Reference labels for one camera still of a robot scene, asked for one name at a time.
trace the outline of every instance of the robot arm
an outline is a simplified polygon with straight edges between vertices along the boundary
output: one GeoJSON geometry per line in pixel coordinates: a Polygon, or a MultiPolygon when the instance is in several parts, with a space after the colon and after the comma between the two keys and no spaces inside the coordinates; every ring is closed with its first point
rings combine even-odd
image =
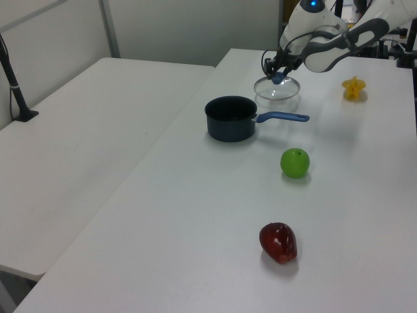
{"type": "Polygon", "coordinates": [[[302,63],[313,72],[326,72],[341,59],[371,46],[396,27],[417,18],[417,0],[374,0],[360,21],[348,29],[324,0],[301,0],[280,39],[274,60],[264,71],[274,83],[302,63]]]}

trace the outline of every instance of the wall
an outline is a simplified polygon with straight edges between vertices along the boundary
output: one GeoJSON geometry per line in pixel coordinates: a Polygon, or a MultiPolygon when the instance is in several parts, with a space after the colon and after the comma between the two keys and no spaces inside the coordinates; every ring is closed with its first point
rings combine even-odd
{"type": "MultiPolygon", "coordinates": [[[[30,108],[97,60],[110,56],[98,0],[67,0],[2,36],[30,108]]],[[[16,116],[15,101],[13,106],[16,116]]],[[[8,82],[0,68],[0,129],[10,122],[8,82]]]]}
{"type": "Polygon", "coordinates": [[[230,48],[276,48],[280,0],[106,0],[120,56],[216,66],[230,48]]]}

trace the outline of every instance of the blue handle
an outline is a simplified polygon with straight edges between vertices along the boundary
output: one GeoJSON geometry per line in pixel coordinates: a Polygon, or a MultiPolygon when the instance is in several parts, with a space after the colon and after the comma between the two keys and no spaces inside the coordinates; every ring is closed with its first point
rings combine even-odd
{"type": "Polygon", "coordinates": [[[256,123],[263,123],[268,119],[287,119],[289,121],[306,122],[310,119],[310,116],[285,112],[268,112],[259,114],[256,117],[256,123]]]}

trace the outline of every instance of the yellow toy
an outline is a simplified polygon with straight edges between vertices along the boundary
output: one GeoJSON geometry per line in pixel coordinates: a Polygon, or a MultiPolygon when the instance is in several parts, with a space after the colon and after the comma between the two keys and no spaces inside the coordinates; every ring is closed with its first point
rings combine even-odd
{"type": "Polygon", "coordinates": [[[345,80],[341,85],[346,88],[343,96],[350,101],[359,100],[360,91],[366,86],[365,82],[358,80],[356,76],[353,76],[351,80],[345,80]]]}

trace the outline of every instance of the cooking pot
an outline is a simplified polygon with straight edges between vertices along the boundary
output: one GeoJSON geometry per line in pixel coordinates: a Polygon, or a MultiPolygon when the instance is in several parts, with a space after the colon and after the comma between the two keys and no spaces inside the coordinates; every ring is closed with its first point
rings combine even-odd
{"type": "Polygon", "coordinates": [[[255,124],[268,119],[287,119],[306,122],[309,116],[268,112],[256,114],[256,103],[240,96],[226,96],[211,100],[205,107],[208,133],[221,142],[240,142],[255,133],[255,124]]]}

